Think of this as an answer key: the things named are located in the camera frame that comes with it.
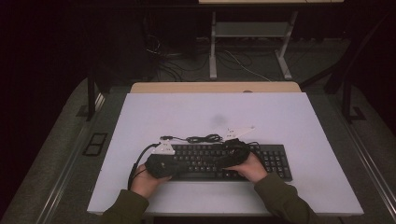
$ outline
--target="sleeve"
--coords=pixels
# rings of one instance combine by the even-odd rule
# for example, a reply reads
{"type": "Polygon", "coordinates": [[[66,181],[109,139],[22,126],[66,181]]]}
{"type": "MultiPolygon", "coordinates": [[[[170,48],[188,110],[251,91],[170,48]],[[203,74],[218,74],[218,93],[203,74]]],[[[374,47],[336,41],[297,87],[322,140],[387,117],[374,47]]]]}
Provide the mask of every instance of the sleeve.
{"type": "Polygon", "coordinates": [[[116,202],[100,219],[100,224],[137,224],[149,206],[149,201],[132,191],[122,189],[116,202]]]}
{"type": "Polygon", "coordinates": [[[297,189],[276,174],[268,174],[256,183],[254,189],[274,216],[298,224],[323,223],[308,203],[298,196],[297,189]]]}

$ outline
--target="white tabletop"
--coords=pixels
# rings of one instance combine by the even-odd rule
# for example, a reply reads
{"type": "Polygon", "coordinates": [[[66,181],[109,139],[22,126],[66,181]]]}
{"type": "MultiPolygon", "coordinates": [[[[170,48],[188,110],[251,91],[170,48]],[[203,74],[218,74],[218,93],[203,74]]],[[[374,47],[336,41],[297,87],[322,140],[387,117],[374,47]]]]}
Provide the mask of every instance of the white tabletop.
{"type": "MultiPolygon", "coordinates": [[[[241,141],[282,144],[300,197],[320,215],[362,214],[305,93],[130,93],[111,139],[88,211],[100,214],[126,189],[140,152],[160,136],[226,134],[254,126],[241,141]]],[[[141,163],[145,162],[147,153],[141,163]]],[[[148,215],[265,216],[248,182],[168,182],[150,199],[148,215]]]]}

